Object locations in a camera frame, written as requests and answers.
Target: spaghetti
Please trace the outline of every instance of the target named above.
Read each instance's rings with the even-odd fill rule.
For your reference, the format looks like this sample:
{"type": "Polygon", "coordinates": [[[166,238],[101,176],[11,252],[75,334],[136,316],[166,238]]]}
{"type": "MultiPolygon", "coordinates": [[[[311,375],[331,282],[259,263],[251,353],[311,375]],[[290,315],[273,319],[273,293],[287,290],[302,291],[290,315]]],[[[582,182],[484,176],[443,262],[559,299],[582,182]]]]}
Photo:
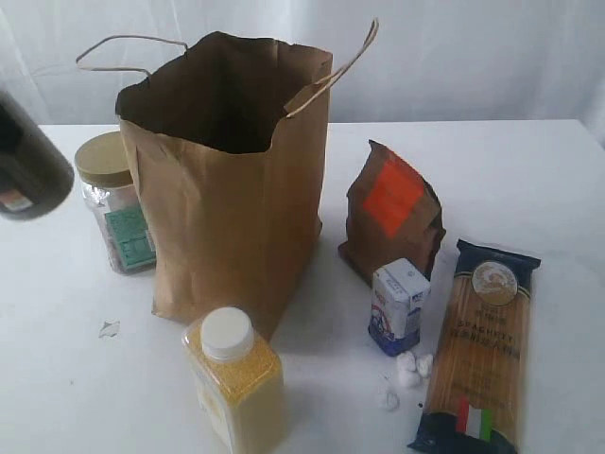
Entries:
{"type": "Polygon", "coordinates": [[[416,440],[432,454],[516,454],[531,272],[540,260],[460,240],[416,440]]]}

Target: dark bottle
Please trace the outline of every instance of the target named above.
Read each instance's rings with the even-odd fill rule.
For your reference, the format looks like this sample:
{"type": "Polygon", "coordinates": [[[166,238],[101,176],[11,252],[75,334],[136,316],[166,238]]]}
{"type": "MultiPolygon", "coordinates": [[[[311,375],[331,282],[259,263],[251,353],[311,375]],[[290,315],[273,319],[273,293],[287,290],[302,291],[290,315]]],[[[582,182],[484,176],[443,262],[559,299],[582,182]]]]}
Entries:
{"type": "Polygon", "coordinates": [[[20,106],[0,92],[0,215],[32,219],[65,200],[74,169],[20,106]]]}

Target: white cotton ball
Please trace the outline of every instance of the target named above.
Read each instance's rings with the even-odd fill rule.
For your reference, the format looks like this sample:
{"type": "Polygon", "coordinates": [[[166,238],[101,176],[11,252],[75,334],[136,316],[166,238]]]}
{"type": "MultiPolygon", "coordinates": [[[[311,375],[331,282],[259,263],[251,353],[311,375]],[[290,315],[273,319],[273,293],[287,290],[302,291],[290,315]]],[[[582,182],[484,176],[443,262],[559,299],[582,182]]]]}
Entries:
{"type": "Polygon", "coordinates": [[[395,411],[399,407],[399,396],[391,387],[384,387],[377,395],[376,404],[382,411],[395,411]]]}
{"type": "Polygon", "coordinates": [[[422,378],[429,378],[433,372],[433,355],[428,353],[416,359],[416,368],[422,378]]]}
{"type": "Polygon", "coordinates": [[[404,388],[413,388],[418,386],[421,378],[417,372],[408,371],[406,369],[399,370],[399,384],[404,388]]]}
{"type": "Polygon", "coordinates": [[[416,370],[416,357],[412,352],[404,352],[399,355],[396,359],[397,371],[410,371],[416,370]]]}

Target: pasta logo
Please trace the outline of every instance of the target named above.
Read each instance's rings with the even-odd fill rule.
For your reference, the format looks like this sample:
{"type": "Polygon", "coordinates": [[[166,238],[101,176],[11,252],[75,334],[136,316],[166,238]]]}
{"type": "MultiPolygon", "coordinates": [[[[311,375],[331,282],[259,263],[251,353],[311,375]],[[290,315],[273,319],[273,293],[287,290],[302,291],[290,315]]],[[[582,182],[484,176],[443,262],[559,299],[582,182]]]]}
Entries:
{"type": "Polygon", "coordinates": [[[488,305],[505,306],[517,294],[517,278],[501,263],[483,262],[473,271],[473,289],[488,305]]]}

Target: jar lid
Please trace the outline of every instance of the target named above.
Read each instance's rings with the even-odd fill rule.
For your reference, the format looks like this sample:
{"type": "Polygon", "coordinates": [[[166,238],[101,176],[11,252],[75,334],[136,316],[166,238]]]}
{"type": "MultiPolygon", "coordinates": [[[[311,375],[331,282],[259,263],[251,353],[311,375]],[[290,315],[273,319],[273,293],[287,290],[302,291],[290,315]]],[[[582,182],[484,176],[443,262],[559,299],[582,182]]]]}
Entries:
{"type": "Polygon", "coordinates": [[[76,153],[80,178],[101,187],[132,184],[129,163],[119,131],[98,135],[82,145],[76,153]]]}
{"type": "Polygon", "coordinates": [[[247,355],[254,344],[250,317],[236,307],[222,307],[206,316],[200,327],[201,351],[211,360],[230,362],[247,355]]]}

